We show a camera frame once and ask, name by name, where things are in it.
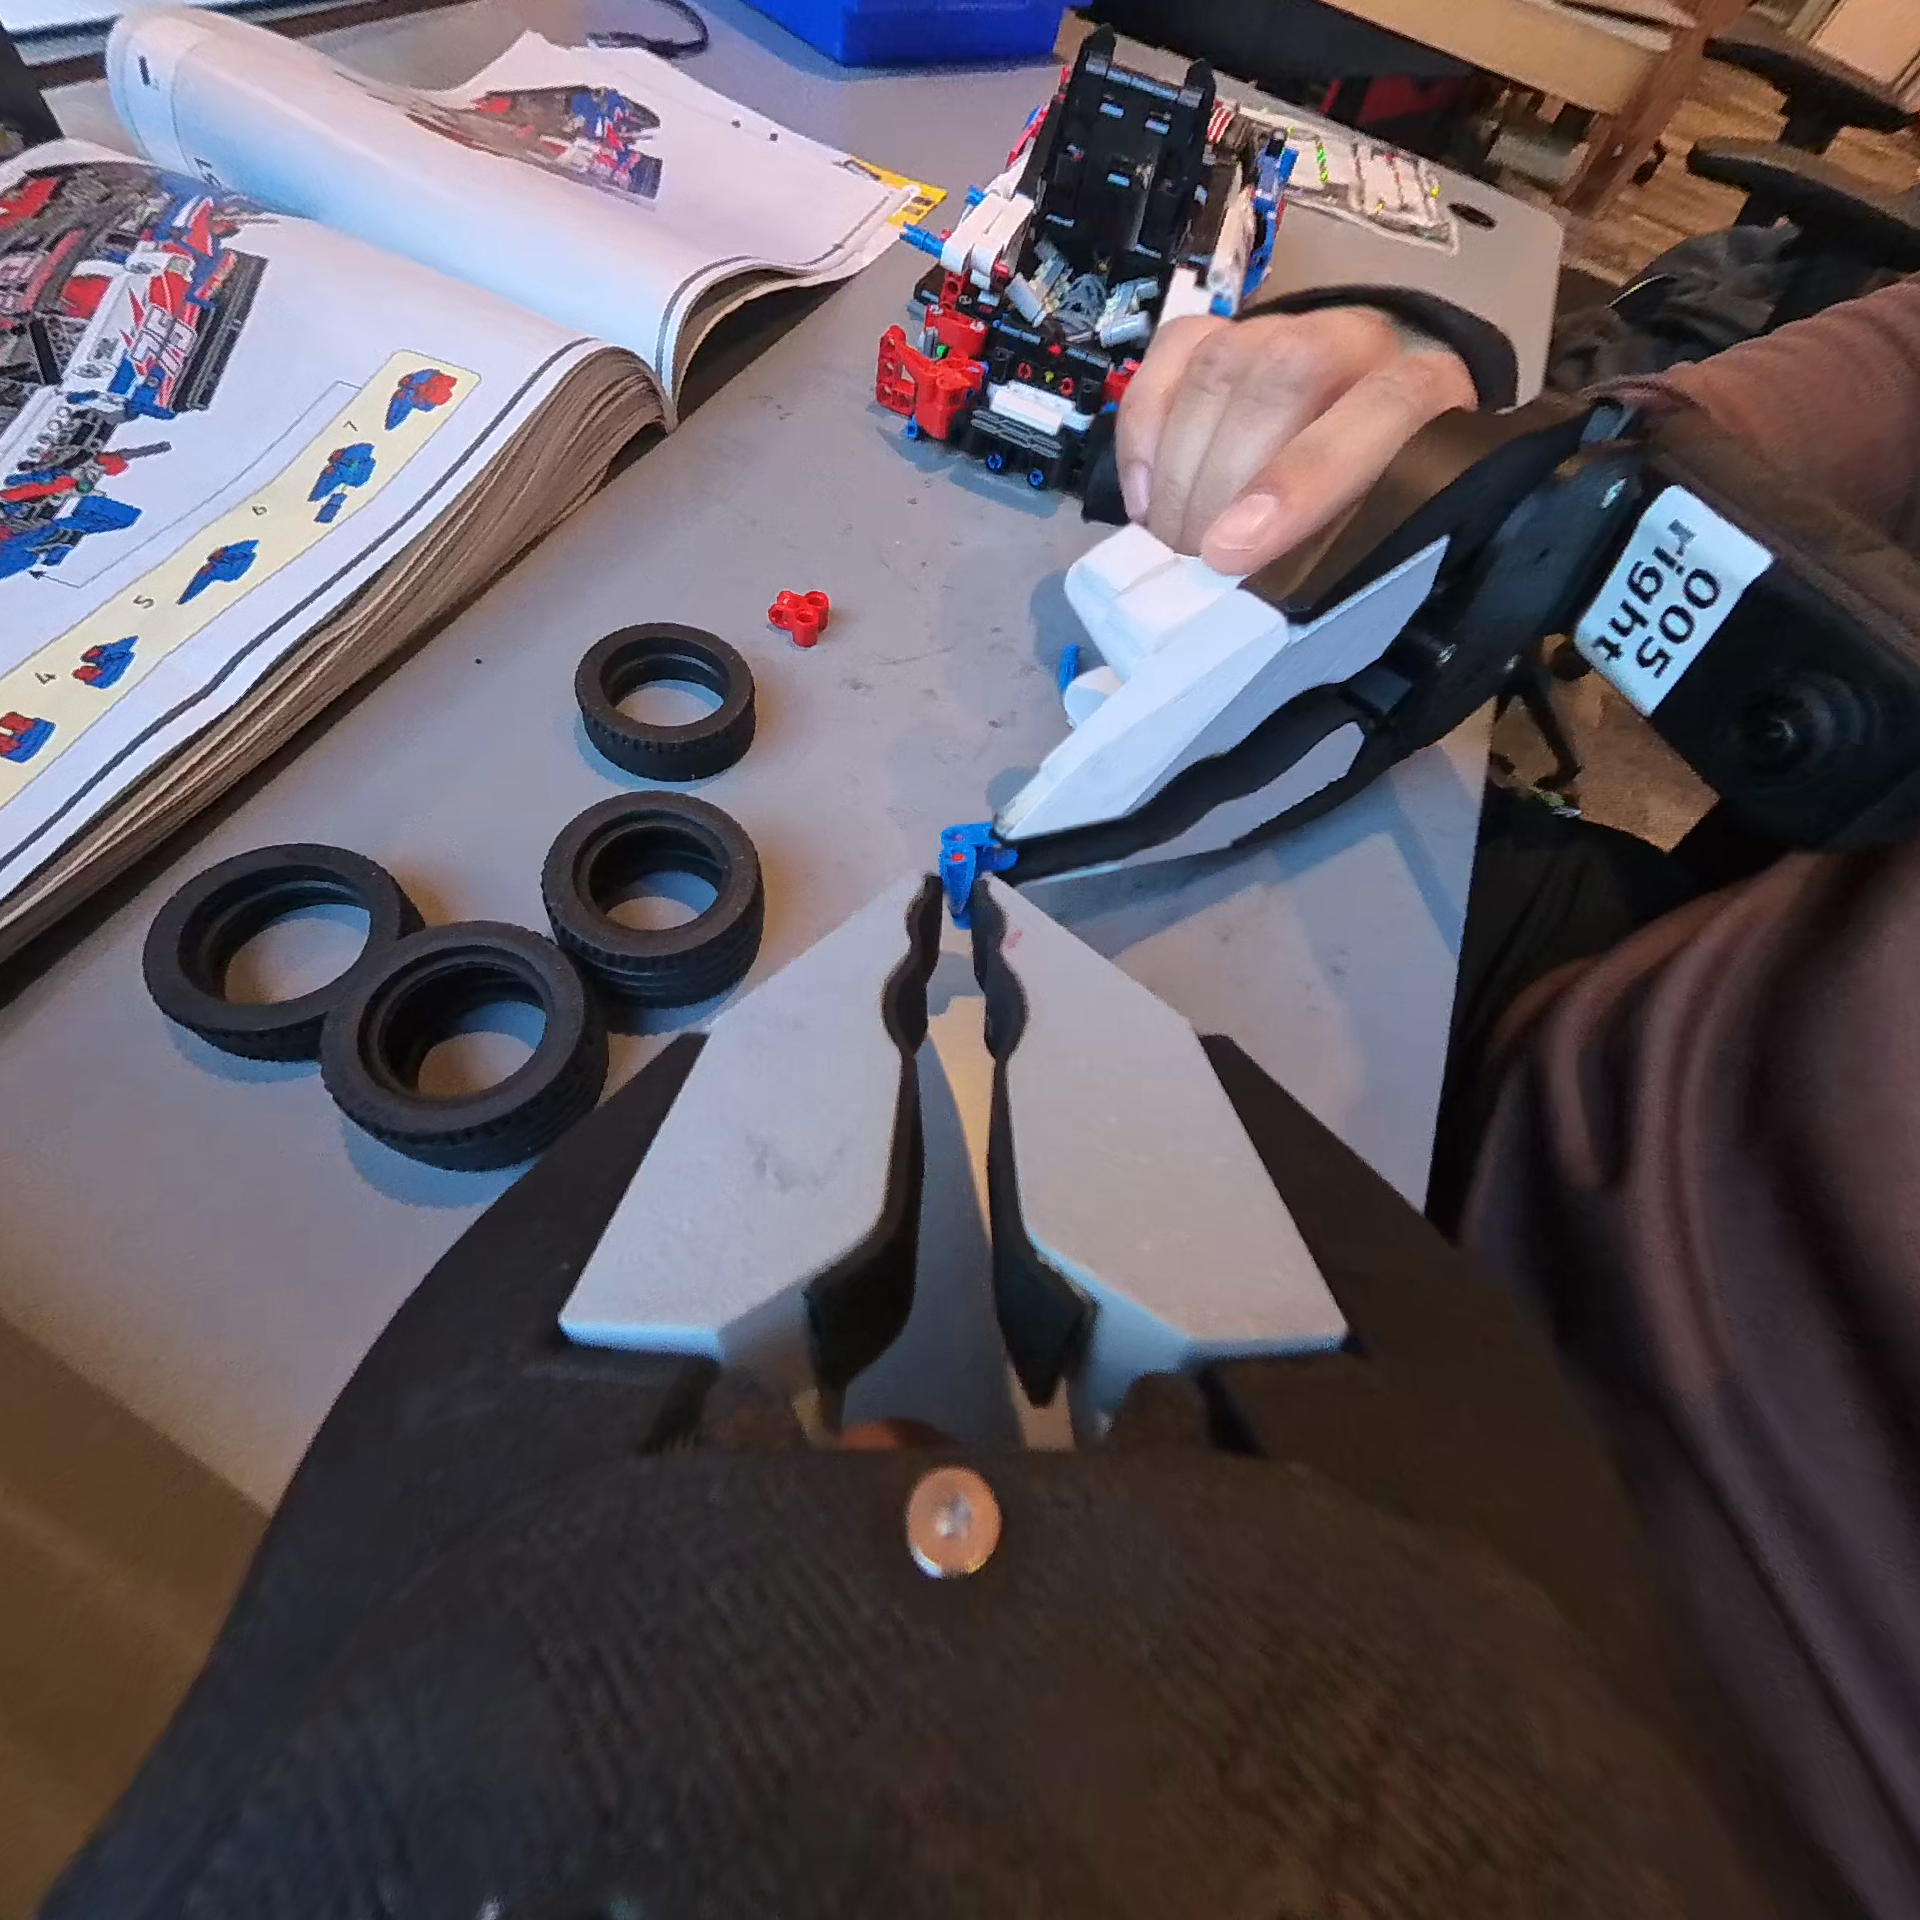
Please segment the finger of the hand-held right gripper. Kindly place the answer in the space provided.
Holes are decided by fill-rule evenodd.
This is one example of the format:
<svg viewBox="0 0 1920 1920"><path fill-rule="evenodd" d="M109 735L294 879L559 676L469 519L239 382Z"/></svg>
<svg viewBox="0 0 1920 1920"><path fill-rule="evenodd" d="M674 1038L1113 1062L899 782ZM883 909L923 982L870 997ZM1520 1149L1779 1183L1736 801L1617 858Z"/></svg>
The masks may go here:
<svg viewBox="0 0 1920 1920"><path fill-rule="evenodd" d="M1201 757L1134 812L1007 838L979 829L979 871L1010 885L1251 847L1317 822L1419 750L1397 710L1310 688L1234 748Z"/></svg>
<svg viewBox="0 0 1920 1920"><path fill-rule="evenodd" d="M1101 664L1063 696L1071 732L999 808L999 838L1025 845L1118 822L1289 700L1350 680L1400 634L1446 551L1446 537L1430 540L1330 612L1289 614L1250 577L1118 528L1065 576Z"/></svg>

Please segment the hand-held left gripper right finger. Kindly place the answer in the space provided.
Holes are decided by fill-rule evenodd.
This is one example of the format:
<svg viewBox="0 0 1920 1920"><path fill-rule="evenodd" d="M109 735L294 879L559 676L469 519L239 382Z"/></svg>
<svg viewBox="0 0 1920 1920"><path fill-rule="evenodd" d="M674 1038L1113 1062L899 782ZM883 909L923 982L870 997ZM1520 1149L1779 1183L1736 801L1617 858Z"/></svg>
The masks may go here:
<svg viewBox="0 0 1920 1920"><path fill-rule="evenodd" d="M1001 879L968 900L999 1334L1023 1397L1333 1352L1347 1318L1183 1014Z"/></svg>

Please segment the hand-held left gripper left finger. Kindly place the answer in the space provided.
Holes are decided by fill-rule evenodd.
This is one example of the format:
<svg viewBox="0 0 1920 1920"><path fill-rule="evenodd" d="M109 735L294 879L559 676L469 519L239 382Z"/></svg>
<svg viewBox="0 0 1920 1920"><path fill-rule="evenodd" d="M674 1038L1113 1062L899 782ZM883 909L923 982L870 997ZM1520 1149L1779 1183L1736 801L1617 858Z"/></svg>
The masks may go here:
<svg viewBox="0 0 1920 1920"><path fill-rule="evenodd" d="M943 887L906 872L705 1030L559 1309L587 1352L707 1359L846 1421L914 1304Z"/></svg>

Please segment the blue pointed brick assembly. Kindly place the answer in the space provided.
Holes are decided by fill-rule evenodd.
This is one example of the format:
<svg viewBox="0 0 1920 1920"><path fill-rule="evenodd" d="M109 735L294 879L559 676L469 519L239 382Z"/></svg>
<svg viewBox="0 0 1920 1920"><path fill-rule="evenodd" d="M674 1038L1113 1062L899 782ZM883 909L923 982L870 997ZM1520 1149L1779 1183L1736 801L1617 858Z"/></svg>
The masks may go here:
<svg viewBox="0 0 1920 1920"><path fill-rule="evenodd" d="M1005 872L1017 862L1019 847L1005 842L991 820L943 828L937 872L943 885L950 924L971 928L971 894L978 877Z"/></svg>

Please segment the person's right forearm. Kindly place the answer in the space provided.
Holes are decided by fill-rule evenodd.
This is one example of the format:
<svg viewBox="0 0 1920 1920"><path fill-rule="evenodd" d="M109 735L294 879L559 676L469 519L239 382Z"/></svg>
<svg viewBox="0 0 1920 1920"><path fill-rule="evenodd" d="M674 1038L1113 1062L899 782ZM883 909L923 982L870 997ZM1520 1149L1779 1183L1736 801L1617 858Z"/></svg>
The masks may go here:
<svg viewBox="0 0 1920 1920"><path fill-rule="evenodd" d="M1918 557L1918 276L1703 361L1597 380L1582 392L1709 420Z"/></svg>

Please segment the grey desk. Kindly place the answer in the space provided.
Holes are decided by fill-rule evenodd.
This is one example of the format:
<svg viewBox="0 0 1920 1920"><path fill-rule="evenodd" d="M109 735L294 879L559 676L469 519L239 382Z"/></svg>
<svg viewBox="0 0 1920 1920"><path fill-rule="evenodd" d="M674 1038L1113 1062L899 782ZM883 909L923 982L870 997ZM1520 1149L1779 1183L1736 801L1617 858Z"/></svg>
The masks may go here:
<svg viewBox="0 0 1920 1920"><path fill-rule="evenodd" d="M954 197L995 170L1050 62L854 78L742 5L697 5L707 86ZM5 1320L272 1505L321 1413L409 1287L511 1177L448 1173L351 1129L303 1065L241 1062L143 992L152 911L191 872L280 840L360 849L431 920L541 928L541 857L624 782L585 748L571 672L634 618L712 629L752 658L759 732L703 788L766 872L750 984L984 817L1065 734L1053 662L1077 633L1065 568L1097 540L873 406L903 306L899 247L823 304L746 308L688 380L707 392L657 448L290 759L235 786L5 1006ZM762 614L824 586L801 650ZM1079 879L1027 897L1205 1032L1256 1057L1419 1201L1467 903L1485 720L1355 801L1250 854ZM919 1056L930 1249L899 1342L848 1414L909 1414L971 1445L1069 1440L995 1359L984 1245L979 997L949 928Z"/></svg>

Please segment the person's right hand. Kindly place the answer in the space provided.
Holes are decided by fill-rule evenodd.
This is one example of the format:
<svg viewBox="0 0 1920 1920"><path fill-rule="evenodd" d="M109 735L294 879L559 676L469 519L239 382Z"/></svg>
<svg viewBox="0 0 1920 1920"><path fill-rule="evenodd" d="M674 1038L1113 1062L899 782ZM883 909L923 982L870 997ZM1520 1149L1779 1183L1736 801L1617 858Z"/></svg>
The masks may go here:
<svg viewBox="0 0 1920 1920"><path fill-rule="evenodd" d="M1174 320L1120 399L1122 504L1246 576L1321 549L1422 426L1475 401L1451 349L1368 308Z"/></svg>

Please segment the wide black rubber tyre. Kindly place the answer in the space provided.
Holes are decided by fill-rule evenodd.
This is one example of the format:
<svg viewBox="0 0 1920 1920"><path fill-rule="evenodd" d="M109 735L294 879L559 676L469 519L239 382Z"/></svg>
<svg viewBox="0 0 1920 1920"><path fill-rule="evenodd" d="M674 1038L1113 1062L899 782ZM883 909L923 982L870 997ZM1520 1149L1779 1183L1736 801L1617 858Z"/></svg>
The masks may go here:
<svg viewBox="0 0 1920 1920"><path fill-rule="evenodd" d="M614 1006L710 1001L760 945L755 845L705 799L654 790L587 806L549 845L538 888L559 948Z"/></svg>
<svg viewBox="0 0 1920 1920"><path fill-rule="evenodd" d="M519 1006L536 1042L504 1076L431 1089L427 1056L469 1016ZM545 1152L592 1113L608 1078L601 1004L571 958L503 920L421 928L379 953L319 1030L319 1081L365 1135L409 1160L477 1173Z"/></svg>

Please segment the sticker sheet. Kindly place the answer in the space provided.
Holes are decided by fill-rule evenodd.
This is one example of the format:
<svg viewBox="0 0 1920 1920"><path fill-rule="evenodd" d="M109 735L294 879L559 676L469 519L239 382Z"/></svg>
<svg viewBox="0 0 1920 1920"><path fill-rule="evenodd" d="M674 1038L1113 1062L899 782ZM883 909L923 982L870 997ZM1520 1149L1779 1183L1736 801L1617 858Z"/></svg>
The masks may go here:
<svg viewBox="0 0 1920 1920"><path fill-rule="evenodd" d="M1283 181L1274 193L1287 207L1317 207L1344 223L1454 253L1458 216L1446 202L1438 168L1419 156L1321 118L1217 102L1207 138L1221 153L1259 157L1274 141L1283 150Z"/></svg>

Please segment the narrow black rubber tyre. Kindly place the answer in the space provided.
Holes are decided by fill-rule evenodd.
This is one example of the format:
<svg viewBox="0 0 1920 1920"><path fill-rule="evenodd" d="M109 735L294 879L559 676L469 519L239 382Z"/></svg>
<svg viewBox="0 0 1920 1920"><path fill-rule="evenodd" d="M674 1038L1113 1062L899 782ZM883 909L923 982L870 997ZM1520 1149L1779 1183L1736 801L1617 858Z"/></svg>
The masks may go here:
<svg viewBox="0 0 1920 1920"><path fill-rule="evenodd" d="M226 973L239 948L311 904L349 904L368 919L349 967L293 998L231 998ZM418 904L369 857L280 842L217 862L179 887L151 924L141 973L160 1013L206 1044L257 1062L313 1062L326 1020L423 928Z"/></svg>
<svg viewBox="0 0 1920 1920"><path fill-rule="evenodd" d="M697 720L642 721L622 701L654 682L686 682L715 696ZM678 622L642 622L595 639L573 669L573 700L587 742L618 773L659 783L721 774L755 732L753 679L744 655L715 633Z"/></svg>

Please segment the brown wooden table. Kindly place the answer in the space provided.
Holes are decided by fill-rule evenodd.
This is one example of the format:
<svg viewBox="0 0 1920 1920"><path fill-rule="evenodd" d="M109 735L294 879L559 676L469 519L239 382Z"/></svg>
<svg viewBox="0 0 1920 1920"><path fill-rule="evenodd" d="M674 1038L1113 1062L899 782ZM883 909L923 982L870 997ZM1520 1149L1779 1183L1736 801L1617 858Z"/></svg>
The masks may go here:
<svg viewBox="0 0 1920 1920"><path fill-rule="evenodd" d="M1583 112L1561 207L1601 212L1689 96L1709 40L1745 2L1118 2L1071 5L1118 37L1207 60L1221 78L1360 121L1366 81L1467 79Z"/></svg>

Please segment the person's brown shirt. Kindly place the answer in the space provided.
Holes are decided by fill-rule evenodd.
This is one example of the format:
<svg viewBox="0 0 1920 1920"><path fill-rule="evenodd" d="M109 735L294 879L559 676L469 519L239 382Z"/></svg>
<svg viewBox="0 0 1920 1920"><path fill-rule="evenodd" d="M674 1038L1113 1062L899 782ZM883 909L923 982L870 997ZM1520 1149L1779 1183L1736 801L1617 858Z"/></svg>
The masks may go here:
<svg viewBox="0 0 1920 1920"><path fill-rule="evenodd" d="M1502 1007L1462 1239L1611 1426L1859 1914L1915 1914L1918 854L1784 854Z"/></svg>

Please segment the blue plastic bin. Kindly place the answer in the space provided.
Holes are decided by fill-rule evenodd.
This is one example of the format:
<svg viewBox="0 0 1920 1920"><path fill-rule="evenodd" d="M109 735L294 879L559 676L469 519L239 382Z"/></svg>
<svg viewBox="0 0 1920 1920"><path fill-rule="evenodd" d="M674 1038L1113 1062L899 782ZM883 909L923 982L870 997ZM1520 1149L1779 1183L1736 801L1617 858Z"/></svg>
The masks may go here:
<svg viewBox="0 0 1920 1920"><path fill-rule="evenodd" d="M750 2L848 68L1032 63L1058 38L1066 2Z"/></svg>

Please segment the beige wooden table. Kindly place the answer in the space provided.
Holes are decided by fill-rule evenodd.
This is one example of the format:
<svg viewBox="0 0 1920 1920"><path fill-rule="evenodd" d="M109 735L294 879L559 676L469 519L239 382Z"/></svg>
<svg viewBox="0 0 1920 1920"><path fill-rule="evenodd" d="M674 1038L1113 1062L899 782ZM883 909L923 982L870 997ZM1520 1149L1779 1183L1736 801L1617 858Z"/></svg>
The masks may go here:
<svg viewBox="0 0 1920 1920"><path fill-rule="evenodd" d="M30 1914L202 1668L266 1512L2 1326L2 1914Z"/></svg>

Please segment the open instruction book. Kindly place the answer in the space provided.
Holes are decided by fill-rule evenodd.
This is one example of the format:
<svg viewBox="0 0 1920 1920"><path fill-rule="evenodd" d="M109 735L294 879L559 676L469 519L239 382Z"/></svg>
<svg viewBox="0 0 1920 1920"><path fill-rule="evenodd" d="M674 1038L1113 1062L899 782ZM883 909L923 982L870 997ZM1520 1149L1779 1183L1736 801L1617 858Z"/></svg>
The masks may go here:
<svg viewBox="0 0 1920 1920"><path fill-rule="evenodd" d="M151 7L102 66L133 153L5 159L7 964L941 199L610 40L424 88Z"/></svg>

